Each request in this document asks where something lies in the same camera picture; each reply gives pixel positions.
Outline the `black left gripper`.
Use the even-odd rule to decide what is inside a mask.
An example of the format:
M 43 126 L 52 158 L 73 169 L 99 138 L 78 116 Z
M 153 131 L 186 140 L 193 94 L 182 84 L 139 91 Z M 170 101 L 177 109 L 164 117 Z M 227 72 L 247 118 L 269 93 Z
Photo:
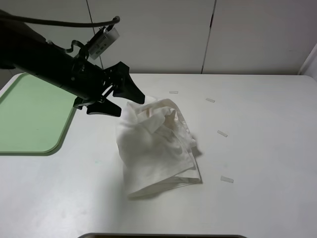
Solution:
M 71 63 L 70 89 L 77 96 L 74 108 L 87 107 L 88 115 L 119 117 L 121 108 L 107 99 L 111 92 L 113 97 L 144 104 L 145 95 L 133 82 L 130 67 L 123 62 L 104 70 L 85 58 L 73 58 Z

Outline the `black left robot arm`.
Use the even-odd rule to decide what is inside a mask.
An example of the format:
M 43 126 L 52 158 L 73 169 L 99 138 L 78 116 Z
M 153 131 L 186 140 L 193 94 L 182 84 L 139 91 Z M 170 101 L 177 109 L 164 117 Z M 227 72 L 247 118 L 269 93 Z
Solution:
M 89 115 L 119 117 L 121 108 L 107 99 L 109 94 L 137 104 L 145 95 L 135 85 L 129 67 L 122 62 L 101 69 L 88 61 L 86 45 L 76 41 L 75 57 L 48 43 L 22 22 L 0 22 L 0 67 L 19 68 L 76 96 L 74 108 L 87 107 Z

